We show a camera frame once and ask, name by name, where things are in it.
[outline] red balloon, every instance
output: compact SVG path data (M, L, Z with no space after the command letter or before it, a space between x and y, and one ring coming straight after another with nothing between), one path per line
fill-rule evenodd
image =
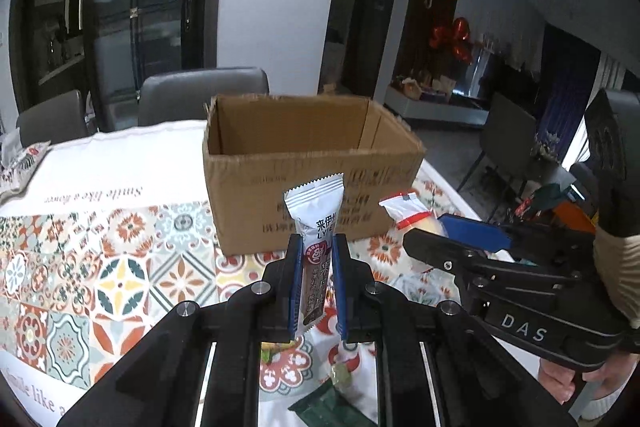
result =
M452 37L451 28L447 28L446 26L436 26L433 29L433 38L440 39L443 42L450 41Z
M469 35L469 22L464 17L458 17L453 21L453 38L457 41L466 41Z
M456 42L452 47L453 56L460 62L464 62L467 65L471 65L472 55L467 47L461 42Z

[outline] human hand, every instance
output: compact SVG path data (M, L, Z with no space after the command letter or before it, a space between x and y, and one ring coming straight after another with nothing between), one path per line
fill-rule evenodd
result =
M587 382L602 381L602 385L593 397L600 399L609 396L624 383L637 361L638 355L613 353L601 368L590 373L583 373L582 379ZM567 369L557 363L540 359L538 381L559 403L566 402L574 394L575 385L572 382L574 375L573 369Z

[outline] box flap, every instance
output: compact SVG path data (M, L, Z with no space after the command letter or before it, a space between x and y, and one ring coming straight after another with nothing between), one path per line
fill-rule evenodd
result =
M373 140L376 137L378 131L378 124L382 114L377 110L377 107L370 103L367 105L367 116L362 126L362 135L360 135L360 143L358 149L371 149L373 146Z
M204 136L207 143L207 152L212 155L221 154L220 126L218 125L218 111L215 97L211 99L211 105L207 110L207 126Z
M409 152L419 151L424 154L424 145L407 124L395 118L378 102L371 100L369 112L380 115L376 133L371 144L373 150Z

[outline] snack bar wrapper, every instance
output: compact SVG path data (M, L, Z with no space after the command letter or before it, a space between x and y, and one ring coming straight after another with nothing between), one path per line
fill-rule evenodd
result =
M302 286L296 336L315 325L324 314L326 283L331 266L331 248L344 185L342 174L333 174L285 192L284 202L302 236L298 266L302 267Z
M396 222L396 228L404 233L411 229L421 229L425 232L436 233L437 235L447 236L447 230L441 222L436 219L433 212L427 210L414 192L402 192L391 198L382 200L379 203L387 214ZM418 261L411 257L411 269L414 272L424 272L430 269L430 266L422 261Z

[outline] white tablecloth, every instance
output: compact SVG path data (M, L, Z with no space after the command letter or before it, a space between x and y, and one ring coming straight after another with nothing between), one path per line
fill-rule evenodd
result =
M0 207L0 216L207 200L202 169L203 130L201 121L165 123L54 146L28 190ZM424 161L421 169L466 217L479 219L429 163ZM538 357L501 344L532 375L537 374ZM81 389L48 377L5 351L0 351L0 369L27 411L46 427L55 425L60 414L83 394ZM47 397L45 406L33 396L38 389Z

